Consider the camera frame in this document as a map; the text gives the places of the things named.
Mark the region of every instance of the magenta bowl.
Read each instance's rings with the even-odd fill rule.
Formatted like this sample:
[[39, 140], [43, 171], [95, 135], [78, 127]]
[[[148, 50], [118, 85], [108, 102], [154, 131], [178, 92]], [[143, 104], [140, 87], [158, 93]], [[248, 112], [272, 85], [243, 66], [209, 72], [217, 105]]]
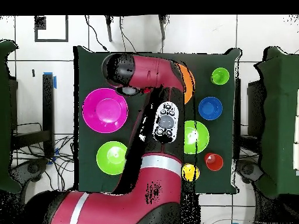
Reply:
[[128, 105], [124, 97], [115, 90], [96, 89], [87, 95], [82, 115], [89, 128], [100, 133], [112, 133], [126, 122]]

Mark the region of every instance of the desk leg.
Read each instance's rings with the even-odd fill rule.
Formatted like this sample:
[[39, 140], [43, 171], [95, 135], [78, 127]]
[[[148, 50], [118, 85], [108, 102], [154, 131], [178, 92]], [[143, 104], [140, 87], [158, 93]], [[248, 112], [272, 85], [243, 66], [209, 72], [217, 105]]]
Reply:
[[54, 103], [53, 76], [43, 75], [43, 130], [49, 131], [50, 137], [44, 142], [44, 154], [47, 158], [54, 156]]
[[105, 15], [106, 24], [107, 24], [107, 31], [108, 31], [108, 38], [109, 41], [112, 42], [112, 35], [111, 35], [111, 16]]
[[166, 18], [165, 15], [159, 15], [160, 29], [161, 29], [161, 34], [162, 34], [163, 40], [165, 40], [165, 31], [164, 31], [164, 24], [166, 22], [165, 18]]

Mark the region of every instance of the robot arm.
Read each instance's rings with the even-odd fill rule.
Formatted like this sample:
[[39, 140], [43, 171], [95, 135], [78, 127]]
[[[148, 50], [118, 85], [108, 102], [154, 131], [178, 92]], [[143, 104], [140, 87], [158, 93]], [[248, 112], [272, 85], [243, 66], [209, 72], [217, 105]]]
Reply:
[[[178, 224], [184, 137], [182, 76], [172, 61], [130, 54], [108, 56], [102, 71], [123, 95], [151, 89], [119, 185], [114, 194], [71, 191], [53, 195], [43, 224]], [[37, 207], [37, 198], [32, 200]]]

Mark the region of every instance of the lime green cup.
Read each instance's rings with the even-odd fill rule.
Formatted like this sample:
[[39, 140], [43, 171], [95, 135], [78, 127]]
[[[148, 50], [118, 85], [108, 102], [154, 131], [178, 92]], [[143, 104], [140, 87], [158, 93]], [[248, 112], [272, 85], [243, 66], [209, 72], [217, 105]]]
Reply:
[[213, 84], [223, 85], [228, 82], [229, 78], [230, 78], [230, 73], [228, 72], [227, 69], [217, 68], [212, 73], [211, 81]]
[[106, 174], [118, 175], [124, 170], [127, 147], [121, 142], [110, 141], [104, 143], [96, 154], [96, 162]]
[[209, 139], [208, 129], [201, 122], [193, 120], [185, 122], [185, 154], [194, 155], [200, 153], [207, 147]]

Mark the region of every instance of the white stripe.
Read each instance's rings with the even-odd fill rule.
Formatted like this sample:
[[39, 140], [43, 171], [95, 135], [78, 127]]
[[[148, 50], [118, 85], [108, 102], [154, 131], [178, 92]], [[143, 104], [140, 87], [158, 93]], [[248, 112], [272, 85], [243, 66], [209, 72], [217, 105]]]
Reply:
[[175, 159], [159, 156], [149, 155], [142, 158], [141, 169], [145, 167], [158, 167], [161, 169], [167, 169], [181, 177], [182, 165]]
[[89, 196], [88, 193], [86, 193], [86, 192], [83, 193], [83, 195], [77, 202], [74, 211], [72, 212], [72, 217], [71, 217], [71, 221], [69, 224], [77, 224], [81, 209], [82, 209], [83, 204], [85, 203], [86, 199], [88, 198], [88, 196]]

